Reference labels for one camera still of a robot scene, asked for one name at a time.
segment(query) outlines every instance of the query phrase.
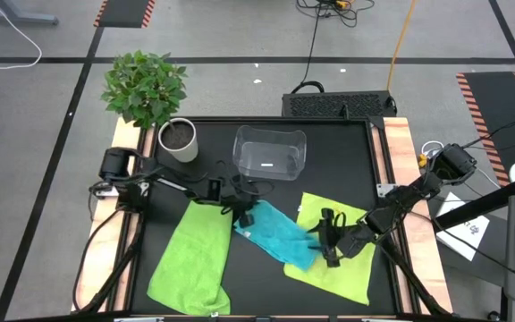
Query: transparent bin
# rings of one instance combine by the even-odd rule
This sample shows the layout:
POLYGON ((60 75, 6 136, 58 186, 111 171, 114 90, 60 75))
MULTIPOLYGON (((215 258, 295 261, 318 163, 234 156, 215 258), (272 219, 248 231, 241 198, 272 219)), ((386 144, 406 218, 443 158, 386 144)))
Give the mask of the transparent bin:
POLYGON ((240 174, 295 180, 305 167, 307 137, 303 131, 282 132, 243 125, 233 142, 233 163, 240 174))

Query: green leaves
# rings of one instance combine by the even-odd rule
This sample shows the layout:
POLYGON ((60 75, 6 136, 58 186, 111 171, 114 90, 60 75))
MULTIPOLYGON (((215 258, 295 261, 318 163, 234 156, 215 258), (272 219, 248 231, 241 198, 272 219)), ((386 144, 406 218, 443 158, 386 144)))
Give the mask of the green leaves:
POLYGON ((106 88, 100 97, 107 102, 106 110, 142 128, 167 122, 186 98, 182 82, 186 67, 166 62, 169 56, 137 50, 116 57, 113 69, 105 74, 106 88))

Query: white cable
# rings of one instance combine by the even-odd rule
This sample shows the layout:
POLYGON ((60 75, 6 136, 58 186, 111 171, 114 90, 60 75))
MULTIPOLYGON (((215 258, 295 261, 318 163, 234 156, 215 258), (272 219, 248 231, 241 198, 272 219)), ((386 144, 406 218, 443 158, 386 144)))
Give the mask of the white cable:
POLYGON ((420 153, 424 154, 425 157, 432 157, 433 155, 430 155, 431 153, 434 153, 435 151, 439 151, 441 149, 444 148, 444 144, 441 142, 441 141, 437 141, 437 140, 430 140, 428 142, 425 142, 425 144, 422 145, 422 147, 420 147, 420 153), (429 144, 437 144, 438 146, 440 146, 440 148, 431 148, 429 150, 427 150, 425 152, 425 147, 429 144))
POLYGON ((484 171, 482 171, 482 169, 480 168, 476 168, 481 174, 484 175, 484 177, 486 177, 486 179, 488 179, 493 185, 496 186, 496 188, 500 189, 500 184, 494 182, 494 180, 490 179, 490 177, 488 176, 488 174, 486 174, 484 171))
POLYGON ((43 51, 41 51, 41 48, 39 48, 39 46, 37 46, 37 44, 33 40, 31 40, 21 30, 19 30, 17 27, 15 27, 15 25, 9 20, 9 18, 7 18, 7 15, 3 12, 3 10, 0 9, 0 13, 4 16, 4 18, 7 20, 7 22, 9 22, 9 24, 15 30, 17 30, 17 32, 19 32, 23 37, 25 37, 25 39, 27 39, 31 44, 33 44, 33 46, 35 46, 35 48, 39 51, 39 56, 37 57, 35 62, 33 62, 31 64, 15 65, 15 66, 5 66, 5 67, 0 67, 0 70, 10 70, 10 69, 14 69, 14 68, 28 68, 28 67, 35 66, 39 62, 39 60, 41 60, 41 57, 43 56, 43 51))

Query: green cloth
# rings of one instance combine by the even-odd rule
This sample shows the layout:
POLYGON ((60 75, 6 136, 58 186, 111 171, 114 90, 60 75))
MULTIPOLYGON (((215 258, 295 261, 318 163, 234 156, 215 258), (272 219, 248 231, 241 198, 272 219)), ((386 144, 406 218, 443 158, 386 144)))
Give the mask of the green cloth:
MULTIPOLYGON (((321 219, 322 208, 331 208, 335 213, 345 213, 347 225, 355 223, 365 214, 364 210, 304 192, 297 225, 308 230, 315 227, 321 219)), ((327 267, 323 256, 318 255, 315 263, 307 272, 291 264, 286 264, 283 272, 288 277, 335 293, 351 301, 368 305, 367 290, 374 254, 375 244, 369 243, 355 258, 341 259, 340 267, 327 267)))
POLYGON ((147 295, 183 314, 230 314, 222 275, 232 235, 232 214, 191 202, 174 230, 147 295))

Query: wooden table edge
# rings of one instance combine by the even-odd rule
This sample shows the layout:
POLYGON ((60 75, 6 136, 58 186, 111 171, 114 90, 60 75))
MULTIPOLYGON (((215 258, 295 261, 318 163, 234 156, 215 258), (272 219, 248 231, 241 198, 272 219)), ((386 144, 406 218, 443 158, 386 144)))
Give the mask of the wooden table edge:
MULTIPOLYGON (((396 183, 409 184, 413 182, 420 176, 420 172, 418 170, 416 154, 410 136, 408 120, 406 118, 384 118, 384 131, 387 137, 396 183)), ((383 153, 380 149, 379 134, 376 128, 373 129, 372 133, 381 181, 388 182, 384 169, 383 153)), ((112 146, 137 148, 139 134, 139 129, 119 119, 114 132, 112 146)), ((153 130, 147 132, 142 151, 146 156, 149 155, 152 144, 156 144, 154 136, 153 130)), ((95 211, 95 220, 91 226, 90 233, 114 211, 115 206, 115 198, 98 201, 95 211)), ((424 201, 419 202, 413 210, 419 214, 428 216, 428 207, 424 201)), ((136 216, 134 216, 131 220, 127 246, 134 234, 136 219, 136 216)), ((105 225, 101 232, 97 233, 95 240, 91 243, 87 257, 85 257, 85 265, 83 266, 76 292, 78 303, 81 307, 92 299, 113 270, 114 256, 118 247, 121 229, 122 216, 118 216, 118 220, 114 219, 112 222, 105 225)), ((446 310, 452 311, 452 304, 444 279, 442 262, 438 254, 432 225, 417 216, 407 216, 405 219, 405 229, 409 243, 410 258, 415 273, 438 303, 446 310)), ((411 312, 407 280, 398 268, 397 276, 401 290, 402 309, 405 312, 411 312)), ((123 309, 126 289, 129 286, 128 282, 129 267, 125 269, 119 281, 118 292, 114 302, 115 310, 123 309)), ((426 312, 426 308, 422 303, 421 310, 426 312)))

